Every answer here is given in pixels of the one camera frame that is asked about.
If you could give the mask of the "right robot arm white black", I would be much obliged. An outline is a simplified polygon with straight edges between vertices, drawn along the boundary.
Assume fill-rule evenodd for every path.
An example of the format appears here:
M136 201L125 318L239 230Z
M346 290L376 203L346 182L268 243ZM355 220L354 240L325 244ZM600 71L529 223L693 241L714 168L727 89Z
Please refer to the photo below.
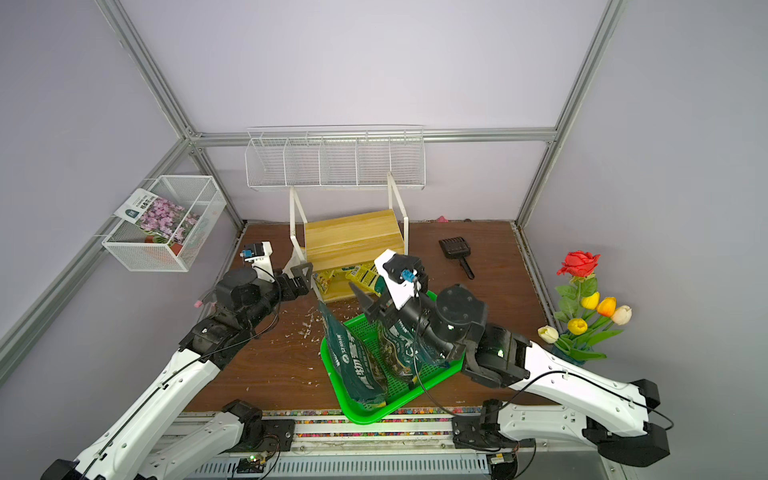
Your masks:
M462 372L488 388L530 392L560 404L564 418L534 421L512 414L513 403L488 401L475 423L486 422L505 439L556 438L583 441L611 461L648 467L669 456L665 428L650 421L660 404L658 387L649 380L613 381L557 358L527 338L488 320L489 308L461 284L429 299L428 277L404 271L386 279L374 300L357 286L355 294L365 317L386 325L402 323L415 341L425 341Z

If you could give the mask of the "dark green soil bag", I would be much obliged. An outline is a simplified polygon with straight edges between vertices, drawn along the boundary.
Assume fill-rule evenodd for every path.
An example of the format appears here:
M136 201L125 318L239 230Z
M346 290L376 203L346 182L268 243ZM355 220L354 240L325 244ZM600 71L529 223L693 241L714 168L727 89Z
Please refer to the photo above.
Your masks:
M386 369L399 380L415 384L424 368L445 369L450 363L431 347L417 340L401 321L390 326L377 324L380 353Z
M339 376L343 392L353 404L371 410L386 405L388 383L383 370L366 345L353 334L323 302L325 340L333 371Z

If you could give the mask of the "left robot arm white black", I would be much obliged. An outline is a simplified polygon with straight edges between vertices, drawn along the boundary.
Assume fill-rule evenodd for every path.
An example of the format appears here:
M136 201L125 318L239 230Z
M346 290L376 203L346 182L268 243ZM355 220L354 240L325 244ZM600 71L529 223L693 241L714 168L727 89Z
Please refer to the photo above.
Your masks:
M204 426L157 450L157 442L191 400L250 341L259 324L277 318L283 303L310 291L312 265L272 274L253 265L227 272L212 296L213 314L180 342L158 377L107 431L76 459L58 459L45 479L184 479L213 457L230 451L277 454L290 435L267 430L260 409L242 400L225 405Z

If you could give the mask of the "white frame wooden shelf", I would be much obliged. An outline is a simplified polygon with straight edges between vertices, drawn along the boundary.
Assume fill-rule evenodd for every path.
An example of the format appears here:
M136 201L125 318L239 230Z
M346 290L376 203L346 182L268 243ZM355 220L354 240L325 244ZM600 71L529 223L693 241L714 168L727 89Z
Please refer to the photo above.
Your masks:
M310 222L301 204L297 188L289 188L289 239L292 257L311 262L314 272L375 260L387 249L406 254L409 251L409 215L392 173L386 177L388 208L370 213ZM331 303L354 296L341 277L319 299Z

